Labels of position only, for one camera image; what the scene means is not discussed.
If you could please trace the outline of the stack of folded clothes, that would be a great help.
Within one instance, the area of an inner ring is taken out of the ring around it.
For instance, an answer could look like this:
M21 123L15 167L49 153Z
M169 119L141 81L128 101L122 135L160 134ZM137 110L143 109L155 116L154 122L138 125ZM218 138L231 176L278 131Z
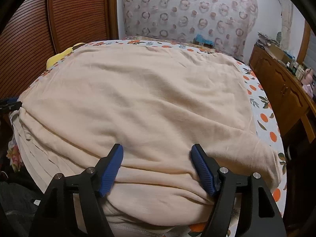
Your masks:
M278 42L276 40L270 38L268 35L262 32L258 32L258 41L265 46L270 46L271 44L278 45Z

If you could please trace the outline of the yellow plush toy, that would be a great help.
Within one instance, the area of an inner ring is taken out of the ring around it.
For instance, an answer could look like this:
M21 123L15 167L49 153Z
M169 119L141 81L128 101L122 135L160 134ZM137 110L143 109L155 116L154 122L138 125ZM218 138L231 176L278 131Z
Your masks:
M50 57L46 62L46 69L48 70L52 68L58 61L62 60L65 56L70 55L75 49L78 49L83 45L85 45L85 43L77 43L74 46L65 49L63 52Z

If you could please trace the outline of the brown louvered wardrobe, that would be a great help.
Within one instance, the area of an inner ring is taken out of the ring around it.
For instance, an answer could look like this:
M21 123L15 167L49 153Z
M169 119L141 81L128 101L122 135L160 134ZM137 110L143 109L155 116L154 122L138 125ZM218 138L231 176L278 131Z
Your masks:
M72 45L117 38L117 0L1 0L1 98L19 96Z

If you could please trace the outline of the wooden sideboard cabinet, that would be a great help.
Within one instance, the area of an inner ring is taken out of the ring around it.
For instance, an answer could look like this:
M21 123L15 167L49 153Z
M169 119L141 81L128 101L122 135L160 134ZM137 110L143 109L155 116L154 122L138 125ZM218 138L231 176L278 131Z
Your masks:
M315 140L315 102L299 81L267 50L254 45L249 66L267 95L281 132L287 136L302 123L308 141Z

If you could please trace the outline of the pink jug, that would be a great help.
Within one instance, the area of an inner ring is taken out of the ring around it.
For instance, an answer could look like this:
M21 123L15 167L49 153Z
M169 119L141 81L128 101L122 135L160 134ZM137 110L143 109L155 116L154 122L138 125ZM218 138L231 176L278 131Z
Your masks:
M303 89L309 95L310 98L313 98L313 69L308 68L304 72L304 76L301 80L301 83L303 84Z

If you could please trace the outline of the cardboard box on cabinet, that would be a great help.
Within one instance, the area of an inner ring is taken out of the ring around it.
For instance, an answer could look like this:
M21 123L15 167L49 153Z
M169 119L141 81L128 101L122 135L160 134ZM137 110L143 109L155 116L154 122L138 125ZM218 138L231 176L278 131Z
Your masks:
M270 46L266 46L265 50L276 60L280 60L287 64L288 62L291 62L292 59L278 46L271 44Z

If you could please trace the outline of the floral quilt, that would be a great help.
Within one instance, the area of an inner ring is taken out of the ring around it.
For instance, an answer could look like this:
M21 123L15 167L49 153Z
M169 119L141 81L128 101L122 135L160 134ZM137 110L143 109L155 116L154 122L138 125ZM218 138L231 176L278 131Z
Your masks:
M194 47L202 50L212 50L214 49L211 45L206 44L195 44L195 43L187 43L178 40L166 40L166 39L157 39L157 38L150 38L147 36L127 36L121 39L122 41L126 41L129 44L142 44L142 45L153 45L153 46L162 46L162 45L169 45L169 46L176 46L176 47Z

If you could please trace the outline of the box with blue cloth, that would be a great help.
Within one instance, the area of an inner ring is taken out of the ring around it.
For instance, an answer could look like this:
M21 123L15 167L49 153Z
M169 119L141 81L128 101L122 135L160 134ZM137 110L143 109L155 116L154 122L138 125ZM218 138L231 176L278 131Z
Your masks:
M213 48L214 42L212 40L205 39L202 35L197 34L193 39L193 44L200 45L203 47Z

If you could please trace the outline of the grey window blind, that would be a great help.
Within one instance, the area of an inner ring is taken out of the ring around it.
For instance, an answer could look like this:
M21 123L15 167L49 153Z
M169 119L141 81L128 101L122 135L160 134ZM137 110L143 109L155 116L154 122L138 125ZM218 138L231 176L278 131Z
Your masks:
M308 49L304 58L303 64L313 69L313 72L316 71L316 37L313 31L311 31L309 36Z

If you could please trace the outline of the circle-pattern sheer curtain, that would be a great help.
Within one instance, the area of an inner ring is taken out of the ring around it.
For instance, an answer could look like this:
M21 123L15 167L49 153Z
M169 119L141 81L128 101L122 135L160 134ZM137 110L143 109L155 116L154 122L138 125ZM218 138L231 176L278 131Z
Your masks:
M257 0L123 0L127 35L192 43L198 35L213 47L244 59Z

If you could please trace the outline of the beige tied side curtain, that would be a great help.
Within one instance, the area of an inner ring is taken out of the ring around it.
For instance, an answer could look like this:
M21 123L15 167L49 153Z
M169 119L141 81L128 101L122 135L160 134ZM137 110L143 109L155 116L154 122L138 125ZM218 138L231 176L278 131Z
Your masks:
M282 29L281 29L281 43L280 47L282 50L291 51L290 49L290 34L293 18L293 3L291 0L281 0L281 18L282 18Z

